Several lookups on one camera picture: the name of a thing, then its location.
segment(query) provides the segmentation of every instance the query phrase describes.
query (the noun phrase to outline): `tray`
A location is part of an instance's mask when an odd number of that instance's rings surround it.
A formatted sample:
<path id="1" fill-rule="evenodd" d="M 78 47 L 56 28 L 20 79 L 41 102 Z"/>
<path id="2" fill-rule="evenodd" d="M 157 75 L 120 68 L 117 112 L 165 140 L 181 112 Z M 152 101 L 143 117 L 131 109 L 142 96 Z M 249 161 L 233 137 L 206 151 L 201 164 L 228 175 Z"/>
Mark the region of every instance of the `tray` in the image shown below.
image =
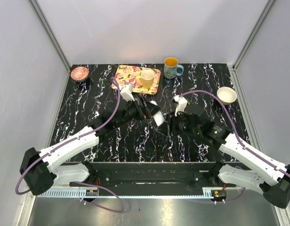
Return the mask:
<path id="1" fill-rule="evenodd" d="M 143 70 L 152 70 L 154 72 L 153 85 L 150 88 L 144 88 L 140 85 L 140 80 L 137 79 L 137 76 L 141 75 Z M 120 65 L 117 69 L 115 78 L 117 82 L 124 86 L 127 83 L 132 83 L 134 85 L 133 92 L 135 93 L 144 93 L 154 95 L 158 91 L 159 81 L 160 81 L 161 71 L 155 68 L 146 68 L 146 67 L 135 67 L 129 65 Z"/>

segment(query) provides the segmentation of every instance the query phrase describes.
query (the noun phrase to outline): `small pink dish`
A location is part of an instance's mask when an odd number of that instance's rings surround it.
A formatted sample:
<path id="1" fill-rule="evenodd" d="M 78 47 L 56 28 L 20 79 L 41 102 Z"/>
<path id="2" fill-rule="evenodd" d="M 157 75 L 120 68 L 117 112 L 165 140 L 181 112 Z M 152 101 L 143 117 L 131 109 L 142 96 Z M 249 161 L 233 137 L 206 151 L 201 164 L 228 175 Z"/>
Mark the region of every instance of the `small pink dish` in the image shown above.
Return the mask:
<path id="1" fill-rule="evenodd" d="M 75 81 L 83 81 L 89 75 L 87 67 L 76 67 L 71 72 L 71 78 Z"/>

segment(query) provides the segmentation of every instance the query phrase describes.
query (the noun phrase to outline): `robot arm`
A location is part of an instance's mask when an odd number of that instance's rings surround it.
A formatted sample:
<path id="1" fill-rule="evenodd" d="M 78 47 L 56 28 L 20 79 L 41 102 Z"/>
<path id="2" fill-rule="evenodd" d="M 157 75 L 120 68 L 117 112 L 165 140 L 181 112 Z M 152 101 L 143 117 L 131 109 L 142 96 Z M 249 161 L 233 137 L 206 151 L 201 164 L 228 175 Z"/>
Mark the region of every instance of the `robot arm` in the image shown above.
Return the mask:
<path id="1" fill-rule="evenodd" d="M 240 139 L 245 145 L 242 147 L 228 127 L 210 121 L 201 108 L 193 106 L 193 113 L 185 113 L 187 101 L 184 97 L 175 96 L 174 103 L 177 106 L 176 111 L 167 115 L 165 122 L 157 128 L 157 132 L 166 136 L 180 133 L 196 135 L 208 146 L 238 159 L 252 169 L 252 171 L 241 170 L 217 163 L 202 178 L 206 184 L 217 185 L 220 180 L 223 183 L 243 186 L 262 194 L 271 204 L 279 208 L 287 207 L 290 201 L 290 178 L 278 169 L 290 174 L 290 165 L 286 166 L 270 158 Z M 277 168 L 274 169 L 245 148 L 250 148 L 256 155 L 273 163 Z"/>
<path id="2" fill-rule="evenodd" d="M 25 152 L 20 168 L 21 174 L 33 162 L 46 155 L 24 177 L 33 195 L 42 194 L 52 186 L 66 185 L 73 181 L 93 184 L 96 179 L 96 172 L 87 162 L 67 166 L 61 166 L 61 164 L 83 150 L 98 145 L 108 133 L 132 119 L 143 120 L 153 117 L 158 125 L 163 123 L 164 118 L 155 102 L 148 102 L 140 96 L 142 105 L 138 105 L 137 97 L 133 97 L 131 93 L 131 84 L 120 89 L 122 98 L 127 102 L 126 107 L 118 110 L 109 123 L 97 132 L 93 132 L 93 130 L 101 126 L 109 118 L 109 115 L 98 116 L 92 122 L 92 125 L 84 127 L 78 133 L 56 145 L 40 151 L 30 148 Z"/>

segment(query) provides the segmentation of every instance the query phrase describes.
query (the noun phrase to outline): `gray wall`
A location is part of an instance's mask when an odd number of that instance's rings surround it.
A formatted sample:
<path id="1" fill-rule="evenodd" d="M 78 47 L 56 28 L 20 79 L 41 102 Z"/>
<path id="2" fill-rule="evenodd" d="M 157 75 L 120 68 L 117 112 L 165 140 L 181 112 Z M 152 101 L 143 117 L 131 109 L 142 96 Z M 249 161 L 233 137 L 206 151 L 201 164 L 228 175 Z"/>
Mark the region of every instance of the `gray wall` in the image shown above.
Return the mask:
<path id="1" fill-rule="evenodd" d="M 277 1 L 238 74 L 264 152 L 290 163 L 290 0 Z"/>
<path id="2" fill-rule="evenodd" d="M 38 2 L 71 64 L 232 64 L 267 0 Z"/>
<path id="3" fill-rule="evenodd" d="M 28 1 L 0 1 L 0 226 L 17 219 L 21 160 L 44 147 L 66 77 Z"/>

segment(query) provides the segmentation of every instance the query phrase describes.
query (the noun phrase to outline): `marble surface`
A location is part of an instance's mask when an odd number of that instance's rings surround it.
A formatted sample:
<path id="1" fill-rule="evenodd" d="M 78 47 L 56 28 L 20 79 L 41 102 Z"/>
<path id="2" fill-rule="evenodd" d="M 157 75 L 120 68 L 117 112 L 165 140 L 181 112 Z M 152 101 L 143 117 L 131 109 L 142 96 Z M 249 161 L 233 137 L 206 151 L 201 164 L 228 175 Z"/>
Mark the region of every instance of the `marble surface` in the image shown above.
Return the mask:
<path id="1" fill-rule="evenodd" d="M 174 95 L 202 89 L 216 94 L 222 86 L 233 88 L 226 64 L 182 64 L 185 68 L 181 77 L 168 80 L 161 76 L 156 95 L 145 95 L 155 100 L 162 113 L 175 110 L 171 99 Z M 118 65 L 86 65 L 89 78 L 77 83 L 69 79 L 62 105 L 51 139 L 54 145 L 88 125 L 99 114 L 116 105 L 116 91 L 111 89 L 110 77 L 114 76 Z M 137 64 L 135 66 L 156 68 L 162 72 L 163 64 Z M 188 95 L 188 106 L 200 105 L 207 115 L 215 121 L 227 124 L 228 119 L 221 108 L 210 96 L 205 94 Z M 125 106 L 122 100 L 120 108 Z M 238 101 L 227 106 L 235 122 L 239 136 L 249 141 Z M 229 155 L 207 147 L 193 136 L 180 135 L 166 138 L 154 132 L 154 121 L 131 121 L 117 128 L 96 147 L 86 149 L 69 161 L 235 161 Z"/>

